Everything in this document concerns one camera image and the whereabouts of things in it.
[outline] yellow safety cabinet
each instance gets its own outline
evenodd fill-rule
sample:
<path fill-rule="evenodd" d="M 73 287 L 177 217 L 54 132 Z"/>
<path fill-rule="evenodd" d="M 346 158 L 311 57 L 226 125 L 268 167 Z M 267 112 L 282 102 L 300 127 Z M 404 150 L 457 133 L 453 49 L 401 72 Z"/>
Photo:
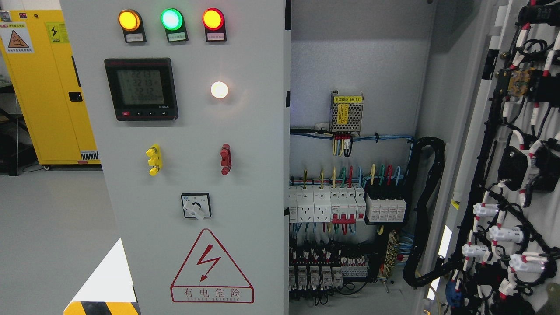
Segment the yellow safety cabinet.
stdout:
<path fill-rule="evenodd" d="M 0 16 L 2 55 L 39 163 L 99 164 L 62 11 Z"/>

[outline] red wire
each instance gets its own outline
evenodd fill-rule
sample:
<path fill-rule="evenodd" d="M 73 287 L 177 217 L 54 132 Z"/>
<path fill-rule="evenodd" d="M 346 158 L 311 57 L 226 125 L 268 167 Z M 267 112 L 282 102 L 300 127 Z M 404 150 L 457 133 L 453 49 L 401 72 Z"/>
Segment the red wire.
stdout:
<path fill-rule="evenodd" d="M 387 177 L 387 186 L 391 185 L 391 177 L 393 177 L 393 165 L 389 164 L 387 166 L 387 171 L 385 172 L 385 177 Z"/>
<path fill-rule="evenodd" d="M 348 172 L 348 188 L 352 188 L 352 166 L 350 165 L 350 171 Z"/>

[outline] caution sticker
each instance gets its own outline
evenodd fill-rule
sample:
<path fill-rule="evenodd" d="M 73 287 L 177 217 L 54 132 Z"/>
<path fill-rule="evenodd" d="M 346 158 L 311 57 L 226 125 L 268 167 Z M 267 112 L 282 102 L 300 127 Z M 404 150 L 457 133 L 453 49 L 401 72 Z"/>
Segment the caution sticker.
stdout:
<path fill-rule="evenodd" d="M 0 23 L 0 38 L 8 54 L 32 54 L 33 44 L 25 22 Z"/>
<path fill-rule="evenodd" d="M 347 124 L 348 123 L 348 109 L 349 104 L 338 104 L 337 112 L 337 124 Z"/>
<path fill-rule="evenodd" d="M 63 22 L 47 22 L 46 31 L 49 33 L 49 39 L 52 44 L 68 44 L 68 32 L 66 24 Z"/>
<path fill-rule="evenodd" d="M 363 102 L 362 95 L 334 97 L 334 103 L 361 103 L 361 102 Z"/>

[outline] red terminal post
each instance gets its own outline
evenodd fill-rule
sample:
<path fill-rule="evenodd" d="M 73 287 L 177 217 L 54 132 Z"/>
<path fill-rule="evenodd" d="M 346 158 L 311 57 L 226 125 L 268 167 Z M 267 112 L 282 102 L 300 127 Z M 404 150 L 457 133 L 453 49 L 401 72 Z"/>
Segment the red terminal post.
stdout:
<path fill-rule="evenodd" d="M 220 156 L 222 156 L 222 175 L 227 175 L 231 170 L 231 148 L 229 144 L 223 144 Z"/>

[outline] red triangle warning symbol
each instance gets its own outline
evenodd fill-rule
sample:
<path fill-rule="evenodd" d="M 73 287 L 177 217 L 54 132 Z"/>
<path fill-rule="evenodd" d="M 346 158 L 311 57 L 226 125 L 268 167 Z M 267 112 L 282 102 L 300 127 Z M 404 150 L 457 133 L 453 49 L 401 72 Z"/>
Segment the red triangle warning symbol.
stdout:
<path fill-rule="evenodd" d="M 27 45 L 27 43 L 25 43 L 25 41 L 21 39 L 16 31 L 12 30 L 12 36 L 10 37 L 8 48 L 29 48 L 29 45 Z"/>
<path fill-rule="evenodd" d="M 209 229 L 200 231 L 171 284 L 173 302 L 252 303 L 253 286 Z"/>

